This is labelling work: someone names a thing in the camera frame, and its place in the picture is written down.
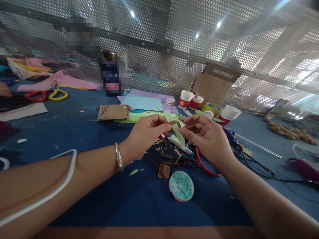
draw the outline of white cable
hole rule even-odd
[[[308,153],[308,154],[310,154],[310,155],[313,155],[313,156],[319,157],[319,155],[318,155],[318,154],[313,154],[313,153],[311,153],[311,152],[308,152],[306,149],[304,149],[304,148],[300,147],[298,144],[294,144],[294,146],[292,147],[292,150],[293,150],[293,152],[295,153],[295,155],[297,156],[297,158],[298,158],[298,159],[301,159],[301,158],[298,156],[298,154],[297,154],[297,153],[296,153],[296,151],[295,151],[295,147],[296,147],[296,146],[298,146],[298,147],[299,147],[299,149],[303,150],[304,152],[306,152],[306,153]]]
[[[6,170],[6,169],[8,169],[9,168],[9,166],[10,166],[10,162],[9,162],[9,160],[8,159],[6,159],[6,158],[2,158],[2,157],[0,157],[0,161],[2,161],[3,162],[3,170],[2,171],[4,171],[4,170]]]
[[[52,157],[51,159],[53,158],[57,158],[59,156],[62,156],[64,154],[67,154],[67,153],[70,153],[70,152],[73,152],[73,156],[72,156],[72,160],[71,160],[71,164],[70,164],[70,168],[69,168],[69,173],[67,174],[67,177],[66,179],[64,180],[64,182],[61,184],[61,186],[59,186],[56,190],[54,190],[52,193],[50,193],[48,196],[44,197],[43,199],[37,201],[36,203],[22,209],[21,211],[19,212],[16,212],[14,214],[12,214],[11,216],[9,217],[6,217],[5,219],[2,219],[0,221],[0,227],[8,224],[9,222],[21,217],[22,215],[28,213],[29,211],[32,211],[33,209],[37,208],[38,206],[44,204],[45,202],[49,201],[51,198],[53,198],[54,196],[56,196],[59,192],[61,192],[62,189],[65,188],[65,186],[70,182],[72,176],[73,176],[73,173],[74,173],[74,168],[75,168],[75,162],[76,162],[76,158],[77,158],[77,150],[76,149],[71,149],[69,151],[66,151],[62,154],[59,154],[57,156],[54,156]]]

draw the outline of bracelet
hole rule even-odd
[[[120,167],[120,171],[123,171],[123,162],[120,154],[119,143],[115,143],[115,151],[116,151],[116,160]]]

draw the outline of blue tablecloth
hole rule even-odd
[[[46,101],[47,113],[12,120],[21,132],[4,145],[27,138],[0,153],[11,155],[12,166],[45,160],[67,150],[92,150],[123,141],[133,124],[92,122],[101,104],[118,104],[105,92],[65,88],[70,96],[63,101]],[[294,157],[292,141],[269,131],[259,116],[243,112],[229,125],[236,133],[284,156],[280,159],[253,145],[248,148],[254,158],[272,169],[279,177],[301,179],[287,159]],[[194,182],[194,196],[187,203],[178,203],[169,192],[168,179],[159,179],[158,151],[154,146],[144,158],[128,165],[94,189],[52,226],[248,226],[252,222],[236,195],[223,177],[215,178],[201,169],[183,170]],[[134,169],[143,169],[129,176]],[[319,220],[319,193],[310,187],[266,180],[310,216]]]

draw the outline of hand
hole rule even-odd
[[[180,133],[195,144],[217,169],[236,160],[222,127],[203,114],[192,115],[183,122]]]
[[[9,87],[3,82],[0,82],[0,96],[12,97]]]
[[[128,164],[141,159],[160,135],[169,137],[171,129],[172,126],[161,115],[140,118],[127,139],[119,146],[123,161],[125,160]]]

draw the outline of perforated metal mesh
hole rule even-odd
[[[264,113],[278,99],[319,113],[319,14],[277,0],[4,0],[2,45],[95,80],[99,52],[66,49],[66,18],[99,19],[100,47],[124,63],[124,85],[178,95],[209,61],[241,72],[225,103]]]

